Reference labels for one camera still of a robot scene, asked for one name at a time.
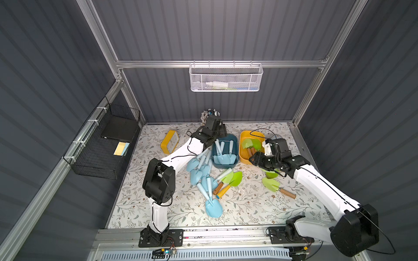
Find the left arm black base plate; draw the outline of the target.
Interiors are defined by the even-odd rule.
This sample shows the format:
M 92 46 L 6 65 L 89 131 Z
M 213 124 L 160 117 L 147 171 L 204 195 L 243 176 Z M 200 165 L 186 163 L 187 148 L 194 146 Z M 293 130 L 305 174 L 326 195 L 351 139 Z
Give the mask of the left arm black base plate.
M 148 225 L 140 232 L 138 243 L 139 248 L 168 248 L 172 245 L 180 247 L 183 245 L 183 229 L 165 229 L 162 233 L 155 232 Z

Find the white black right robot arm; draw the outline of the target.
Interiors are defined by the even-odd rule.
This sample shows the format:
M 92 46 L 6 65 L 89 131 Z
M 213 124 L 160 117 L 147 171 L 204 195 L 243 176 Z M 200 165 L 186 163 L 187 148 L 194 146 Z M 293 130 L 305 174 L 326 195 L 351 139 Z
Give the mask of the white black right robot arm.
M 333 217 L 333 221 L 317 221 L 298 215 L 287 220 L 285 235 L 289 241 L 316 238 L 332 243 L 347 257 L 379 242 L 378 213 L 374 207 L 344 194 L 303 156 L 293 156 L 285 139 L 266 139 L 262 146 L 264 150 L 255 152 L 249 161 L 266 171 L 283 172 L 302 184 Z

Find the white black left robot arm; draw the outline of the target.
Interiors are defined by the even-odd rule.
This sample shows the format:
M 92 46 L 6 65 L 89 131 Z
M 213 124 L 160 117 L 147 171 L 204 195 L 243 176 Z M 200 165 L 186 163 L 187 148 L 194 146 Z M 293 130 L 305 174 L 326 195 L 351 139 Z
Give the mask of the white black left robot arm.
M 210 146 L 225 136 L 226 127 L 221 118 L 209 115 L 205 124 L 179 149 L 163 159 L 154 158 L 149 162 L 143 182 L 151 211 L 149 231 L 160 236 L 169 229 L 168 208 L 174 199 L 177 172 L 185 166 L 201 168 L 199 164 L 206 160 Z

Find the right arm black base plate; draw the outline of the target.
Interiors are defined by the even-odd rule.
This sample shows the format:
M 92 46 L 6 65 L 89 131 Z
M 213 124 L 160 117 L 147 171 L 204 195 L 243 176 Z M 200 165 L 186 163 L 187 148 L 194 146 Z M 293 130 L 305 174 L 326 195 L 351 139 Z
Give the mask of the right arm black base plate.
M 292 226 L 271 226 L 265 231 L 266 235 L 270 238 L 272 244 L 290 244 L 301 243 L 310 245 L 315 242 L 314 238 L 302 237 Z

